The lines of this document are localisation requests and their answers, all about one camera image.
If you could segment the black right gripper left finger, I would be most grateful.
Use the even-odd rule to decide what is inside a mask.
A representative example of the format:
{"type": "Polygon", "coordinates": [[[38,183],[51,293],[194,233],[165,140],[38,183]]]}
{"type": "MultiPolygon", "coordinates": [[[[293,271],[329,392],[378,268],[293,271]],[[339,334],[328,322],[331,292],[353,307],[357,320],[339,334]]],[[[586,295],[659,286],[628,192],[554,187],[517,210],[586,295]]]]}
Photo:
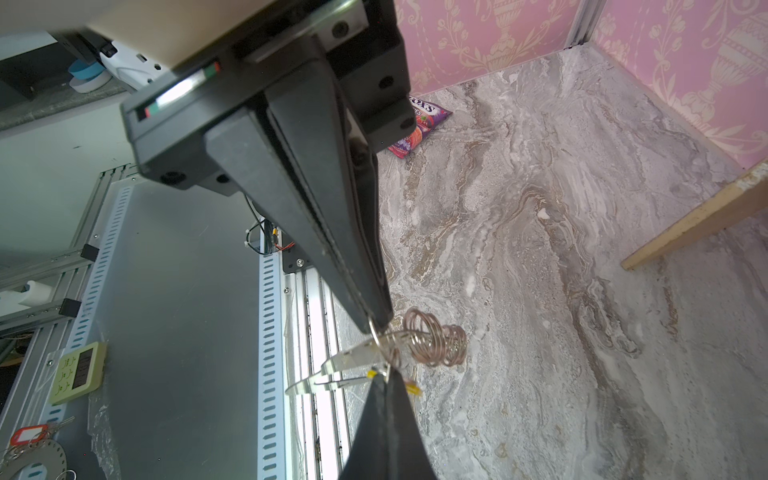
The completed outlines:
{"type": "Polygon", "coordinates": [[[375,377],[369,389],[340,479],[386,479],[388,472],[387,383],[375,377]]]}

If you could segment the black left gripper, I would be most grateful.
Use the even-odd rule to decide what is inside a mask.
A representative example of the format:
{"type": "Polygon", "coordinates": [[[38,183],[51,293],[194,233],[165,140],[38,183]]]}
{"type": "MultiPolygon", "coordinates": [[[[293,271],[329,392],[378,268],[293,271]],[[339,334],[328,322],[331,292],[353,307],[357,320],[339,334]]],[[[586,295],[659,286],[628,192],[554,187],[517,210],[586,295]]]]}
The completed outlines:
{"type": "Polygon", "coordinates": [[[393,2],[277,1],[134,93],[121,113],[141,176],[224,196],[239,187],[367,333],[387,326],[393,308],[375,155],[349,137],[347,109],[378,153],[415,130],[409,94],[393,2]],[[265,89],[268,111],[240,109],[265,89]]]}

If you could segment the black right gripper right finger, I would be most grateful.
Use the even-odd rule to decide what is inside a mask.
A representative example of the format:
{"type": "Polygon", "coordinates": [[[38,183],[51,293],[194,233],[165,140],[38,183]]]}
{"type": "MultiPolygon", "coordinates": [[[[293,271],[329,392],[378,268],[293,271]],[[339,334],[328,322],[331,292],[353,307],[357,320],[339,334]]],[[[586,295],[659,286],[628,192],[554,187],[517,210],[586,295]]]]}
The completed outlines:
{"type": "Polygon", "coordinates": [[[387,479],[436,479],[402,375],[398,371],[392,371],[386,383],[387,479]]]}

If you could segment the silver metal keyring bottle opener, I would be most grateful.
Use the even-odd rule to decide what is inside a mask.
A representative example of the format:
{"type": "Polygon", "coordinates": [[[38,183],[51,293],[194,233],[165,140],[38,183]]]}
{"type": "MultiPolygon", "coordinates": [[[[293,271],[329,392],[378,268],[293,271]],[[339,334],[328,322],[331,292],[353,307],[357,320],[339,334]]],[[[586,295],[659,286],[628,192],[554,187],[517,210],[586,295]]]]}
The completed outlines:
{"type": "Polygon", "coordinates": [[[317,394],[366,383],[377,376],[414,364],[430,368],[462,365],[468,335],[459,325],[442,324],[417,308],[403,316],[399,329],[374,334],[369,340],[326,359],[312,375],[286,389],[288,396],[317,394]]]}

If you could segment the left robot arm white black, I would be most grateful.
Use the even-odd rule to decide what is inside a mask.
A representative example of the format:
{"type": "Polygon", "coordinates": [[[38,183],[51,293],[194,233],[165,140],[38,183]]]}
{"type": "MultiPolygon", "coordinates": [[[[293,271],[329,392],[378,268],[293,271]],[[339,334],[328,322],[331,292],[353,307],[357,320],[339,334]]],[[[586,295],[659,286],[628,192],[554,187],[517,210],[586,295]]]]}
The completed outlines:
{"type": "Polygon", "coordinates": [[[133,88],[121,113],[139,172],[243,192],[361,331],[384,331],[377,156],[416,126],[394,4],[123,1],[93,29],[133,88]]]}

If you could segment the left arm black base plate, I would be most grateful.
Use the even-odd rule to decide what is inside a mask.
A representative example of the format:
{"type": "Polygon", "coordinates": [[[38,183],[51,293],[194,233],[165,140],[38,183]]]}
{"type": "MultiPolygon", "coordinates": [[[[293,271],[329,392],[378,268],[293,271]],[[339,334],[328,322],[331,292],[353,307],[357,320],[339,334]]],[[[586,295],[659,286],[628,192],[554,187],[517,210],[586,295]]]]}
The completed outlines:
{"type": "Polygon", "coordinates": [[[314,267],[303,249],[283,230],[268,220],[258,221],[245,232],[244,244],[254,253],[268,258],[280,257],[285,274],[314,267]]]}

